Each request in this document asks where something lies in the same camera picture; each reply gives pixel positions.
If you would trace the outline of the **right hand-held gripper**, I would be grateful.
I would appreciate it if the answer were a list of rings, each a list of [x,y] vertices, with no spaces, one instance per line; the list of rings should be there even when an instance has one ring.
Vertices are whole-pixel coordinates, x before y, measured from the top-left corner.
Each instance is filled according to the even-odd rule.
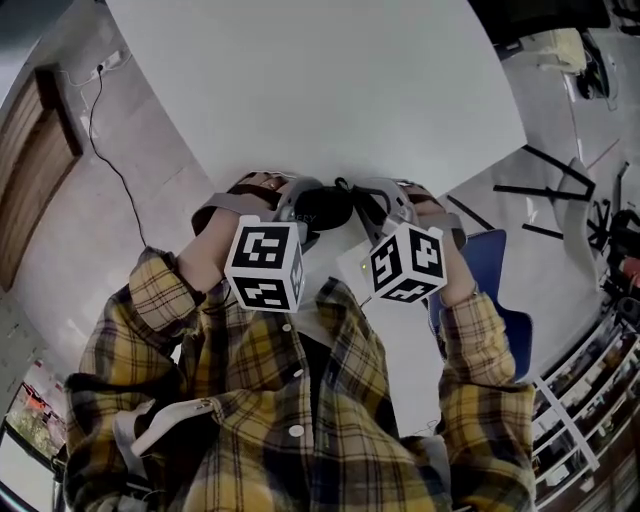
[[[358,300],[412,304],[446,286],[443,239],[451,236],[459,248],[467,240],[456,214],[419,217],[390,178],[358,180],[351,194],[367,238],[338,265]]]

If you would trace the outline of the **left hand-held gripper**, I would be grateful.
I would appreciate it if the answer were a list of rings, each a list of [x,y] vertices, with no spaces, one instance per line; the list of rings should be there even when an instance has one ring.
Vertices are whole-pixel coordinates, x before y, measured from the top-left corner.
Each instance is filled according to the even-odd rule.
[[[191,219],[200,234],[215,211],[239,216],[224,275],[239,305],[247,310],[295,313],[304,288],[303,251],[310,250],[320,233],[299,222],[295,203],[300,194],[322,189],[314,178],[288,175],[283,188],[238,183],[216,193]]]

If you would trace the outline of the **black object with lettering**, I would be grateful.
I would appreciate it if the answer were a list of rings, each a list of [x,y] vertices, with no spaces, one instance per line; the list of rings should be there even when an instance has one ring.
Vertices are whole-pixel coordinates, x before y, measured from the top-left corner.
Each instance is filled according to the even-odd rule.
[[[346,180],[339,177],[332,186],[302,192],[295,200],[294,217],[313,232],[337,229],[347,223],[354,210]]]

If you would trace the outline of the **person's right forearm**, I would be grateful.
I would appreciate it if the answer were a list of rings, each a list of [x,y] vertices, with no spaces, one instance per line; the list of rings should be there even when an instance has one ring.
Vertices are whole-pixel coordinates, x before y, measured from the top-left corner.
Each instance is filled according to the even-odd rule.
[[[444,242],[447,285],[440,292],[441,336],[447,359],[440,397],[462,391],[493,394],[533,405],[533,388],[514,383],[515,360],[506,327],[493,301],[477,290],[476,281],[455,243]]]

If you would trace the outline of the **person's left forearm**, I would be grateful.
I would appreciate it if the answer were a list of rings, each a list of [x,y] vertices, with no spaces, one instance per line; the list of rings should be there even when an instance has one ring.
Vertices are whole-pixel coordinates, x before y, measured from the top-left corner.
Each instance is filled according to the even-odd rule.
[[[82,356],[79,373],[107,387],[131,388],[174,372],[187,387],[216,387],[244,314],[219,284],[203,294],[180,274],[171,252],[146,248],[129,282],[108,300]]]

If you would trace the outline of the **person's right hand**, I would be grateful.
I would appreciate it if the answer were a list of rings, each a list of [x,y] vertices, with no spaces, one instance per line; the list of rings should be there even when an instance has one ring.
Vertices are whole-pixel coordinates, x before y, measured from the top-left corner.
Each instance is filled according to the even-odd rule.
[[[401,188],[413,204],[416,214],[419,217],[444,214],[446,212],[446,209],[438,200],[421,185],[402,184]]]

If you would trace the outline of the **person's left hand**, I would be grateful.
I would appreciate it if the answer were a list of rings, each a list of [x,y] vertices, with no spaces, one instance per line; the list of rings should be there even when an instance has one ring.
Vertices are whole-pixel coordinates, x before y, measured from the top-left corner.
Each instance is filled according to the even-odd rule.
[[[250,172],[226,192],[214,193],[192,216],[195,235],[233,235],[242,217],[275,218],[289,179],[278,173]]]

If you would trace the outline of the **black inner top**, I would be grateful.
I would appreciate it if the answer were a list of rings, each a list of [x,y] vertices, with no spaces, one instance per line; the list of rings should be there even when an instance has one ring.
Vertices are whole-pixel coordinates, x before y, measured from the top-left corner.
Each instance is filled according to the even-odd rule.
[[[331,349],[300,332],[299,339],[305,353],[310,377],[310,407],[313,435],[316,435],[317,410],[322,379],[330,360]]]

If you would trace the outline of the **gray chair with black legs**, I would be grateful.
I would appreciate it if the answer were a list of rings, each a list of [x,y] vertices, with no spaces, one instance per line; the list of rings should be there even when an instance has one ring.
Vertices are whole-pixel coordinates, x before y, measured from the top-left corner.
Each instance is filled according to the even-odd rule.
[[[590,289],[600,289],[598,257],[589,242],[588,220],[596,184],[590,179],[581,160],[573,158],[564,164],[547,153],[530,145],[523,150],[555,167],[562,173],[557,189],[536,189],[511,185],[495,185],[497,193],[539,197],[550,202],[558,231],[545,229],[531,223],[524,223],[522,229],[531,233],[560,240],[564,252],[574,267],[588,283]]]

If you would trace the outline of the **yellow plaid shirt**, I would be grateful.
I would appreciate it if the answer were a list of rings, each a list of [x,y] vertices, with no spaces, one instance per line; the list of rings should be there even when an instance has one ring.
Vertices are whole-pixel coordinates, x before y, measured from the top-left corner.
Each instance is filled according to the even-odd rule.
[[[334,341],[316,435],[305,353],[285,314],[239,307],[244,329],[216,387],[187,387],[176,372],[131,388],[71,375],[64,486],[73,512],[532,512],[534,396],[530,407],[474,391],[442,400],[439,383],[435,441],[401,437],[384,346],[353,294],[329,279],[315,301]],[[123,457],[118,412],[155,401],[136,421],[140,435],[160,409],[203,398],[210,414],[177,424],[140,458]]]

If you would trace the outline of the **black swivel chair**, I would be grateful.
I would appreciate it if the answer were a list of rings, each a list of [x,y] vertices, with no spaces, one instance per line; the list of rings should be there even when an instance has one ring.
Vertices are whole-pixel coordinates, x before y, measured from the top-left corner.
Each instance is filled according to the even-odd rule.
[[[611,203],[595,202],[597,220],[587,221],[588,241],[607,253],[604,290],[615,300],[630,296],[640,302],[640,215],[632,209],[611,213]]]

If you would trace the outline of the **white stool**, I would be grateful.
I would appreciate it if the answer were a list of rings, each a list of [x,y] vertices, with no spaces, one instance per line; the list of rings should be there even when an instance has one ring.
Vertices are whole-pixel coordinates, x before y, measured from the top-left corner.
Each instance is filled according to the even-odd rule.
[[[524,53],[535,58],[541,70],[578,74],[587,67],[581,35],[577,29],[562,28],[540,32],[521,39]]]

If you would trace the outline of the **white power strip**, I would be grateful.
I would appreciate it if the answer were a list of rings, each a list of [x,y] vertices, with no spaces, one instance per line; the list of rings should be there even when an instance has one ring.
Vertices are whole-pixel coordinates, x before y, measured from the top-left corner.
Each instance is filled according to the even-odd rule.
[[[98,80],[100,76],[104,75],[107,72],[114,71],[119,69],[123,64],[127,62],[127,57],[123,50],[116,50],[112,53],[106,60],[99,63],[95,69],[93,69],[90,73],[88,79],[84,82],[75,84],[75,87],[83,87],[94,80]]]

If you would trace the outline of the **white chest-mounted device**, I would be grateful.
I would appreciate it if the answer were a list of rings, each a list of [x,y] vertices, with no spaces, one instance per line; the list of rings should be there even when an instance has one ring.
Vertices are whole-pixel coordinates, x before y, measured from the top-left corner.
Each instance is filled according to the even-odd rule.
[[[116,444],[125,459],[140,458],[161,437],[182,421],[210,414],[214,405],[208,398],[176,402],[160,409],[151,420],[149,427],[140,435],[135,433],[138,418],[149,413],[155,401],[139,405],[133,411],[120,411],[113,423]]]

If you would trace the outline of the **white storage shelf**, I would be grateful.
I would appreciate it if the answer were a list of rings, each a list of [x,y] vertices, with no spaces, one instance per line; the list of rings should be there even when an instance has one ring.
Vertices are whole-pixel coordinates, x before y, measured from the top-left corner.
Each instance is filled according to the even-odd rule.
[[[613,309],[534,380],[537,510],[588,490],[605,454],[640,412],[640,330]]]

